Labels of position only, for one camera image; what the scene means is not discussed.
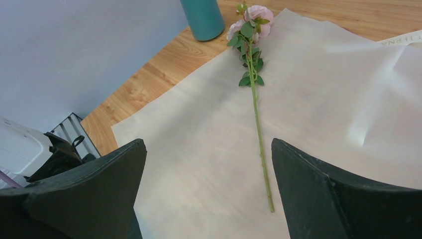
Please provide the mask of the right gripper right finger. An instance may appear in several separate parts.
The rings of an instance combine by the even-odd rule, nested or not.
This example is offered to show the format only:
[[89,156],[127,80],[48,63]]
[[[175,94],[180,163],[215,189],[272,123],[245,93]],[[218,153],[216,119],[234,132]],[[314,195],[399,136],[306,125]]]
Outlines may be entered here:
[[281,139],[271,150],[291,238],[421,238],[421,190],[353,174]]

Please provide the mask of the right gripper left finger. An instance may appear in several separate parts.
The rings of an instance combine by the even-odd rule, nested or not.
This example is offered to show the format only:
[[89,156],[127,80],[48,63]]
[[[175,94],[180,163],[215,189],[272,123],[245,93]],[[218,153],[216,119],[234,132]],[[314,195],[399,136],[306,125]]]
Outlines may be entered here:
[[142,238],[134,203],[146,156],[137,138],[61,174],[2,189],[1,238]]

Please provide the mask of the white wrapping paper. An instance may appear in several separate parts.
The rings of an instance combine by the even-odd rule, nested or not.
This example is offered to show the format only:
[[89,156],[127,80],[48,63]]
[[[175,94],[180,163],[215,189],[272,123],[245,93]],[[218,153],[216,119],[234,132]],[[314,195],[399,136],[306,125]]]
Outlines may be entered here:
[[[422,49],[384,45],[288,9],[259,41],[256,88],[266,158],[278,138],[352,173],[422,187]],[[112,127],[147,159],[134,210],[145,239],[287,239],[267,161],[269,210],[251,89],[232,49]]]

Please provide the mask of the pink and white flowers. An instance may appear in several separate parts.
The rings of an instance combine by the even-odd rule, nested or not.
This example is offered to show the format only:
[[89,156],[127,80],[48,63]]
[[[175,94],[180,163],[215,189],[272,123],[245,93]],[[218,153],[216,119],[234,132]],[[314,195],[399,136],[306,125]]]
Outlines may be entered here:
[[261,38],[265,38],[271,31],[271,24],[274,20],[273,12],[261,5],[248,6],[241,2],[236,6],[236,15],[241,19],[229,27],[227,32],[227,46],[239,52],[239,60],[247,71],[238,83],[239,87],[250,87],[253,97],[254,117],[257,129],[259,156],[263,169],[266,195],[270,212],[275,212],[272,192],[270,188],[269,175],[264,152],[264,142],[258,113],[257,86],[264,86],[264,81],[259,75],[263,69],[264,61],[262,50],[257,46]]

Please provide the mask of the cream printed ribbon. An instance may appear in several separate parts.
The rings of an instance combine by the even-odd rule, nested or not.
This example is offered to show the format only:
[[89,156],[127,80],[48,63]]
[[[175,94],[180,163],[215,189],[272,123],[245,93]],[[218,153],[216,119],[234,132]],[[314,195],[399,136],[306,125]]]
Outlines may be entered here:
[[378,41],[386,46],[390,45],[411,45],[422,43],[422,30],[405,33],[385,40]]

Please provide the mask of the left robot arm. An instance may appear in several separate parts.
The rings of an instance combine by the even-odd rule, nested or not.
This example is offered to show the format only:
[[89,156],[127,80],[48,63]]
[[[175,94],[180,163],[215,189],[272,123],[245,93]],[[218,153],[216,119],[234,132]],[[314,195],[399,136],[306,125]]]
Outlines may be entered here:
[[81,118],[70,114],[48,132],[0,119],[0,187],[25,187],[100,157]]

